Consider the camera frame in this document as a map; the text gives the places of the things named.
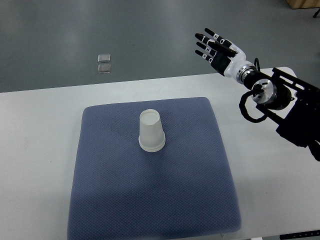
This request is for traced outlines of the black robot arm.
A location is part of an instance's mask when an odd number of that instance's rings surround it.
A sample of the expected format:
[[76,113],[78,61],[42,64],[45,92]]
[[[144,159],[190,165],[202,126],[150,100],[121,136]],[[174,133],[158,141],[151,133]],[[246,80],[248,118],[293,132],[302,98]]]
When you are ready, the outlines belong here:
[[308,148],[315,160],[320,159],[320,90],[278,68],[269,76],[260,69],[258,59],[247,60],[234,43],[212,30],[196,33],[195,53],[219,74],[245,86],[239,110],[251,123],[271,119],[276,132],[297,147]]

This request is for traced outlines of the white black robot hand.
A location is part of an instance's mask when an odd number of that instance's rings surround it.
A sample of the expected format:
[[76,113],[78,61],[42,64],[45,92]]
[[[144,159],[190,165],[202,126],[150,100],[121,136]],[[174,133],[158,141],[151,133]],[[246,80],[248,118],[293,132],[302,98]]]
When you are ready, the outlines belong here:
[[210,37],[202,33],[196,33],[194,36],[200,41],[197,41],[196,45],[206,54],[197,49],[195,53],[209,62],[219,74],[228,78],[238,78],[243,67],[250,66],[250,62],[246,60],[246,54],[238,46],[211,29],[205,28],[204,31]]

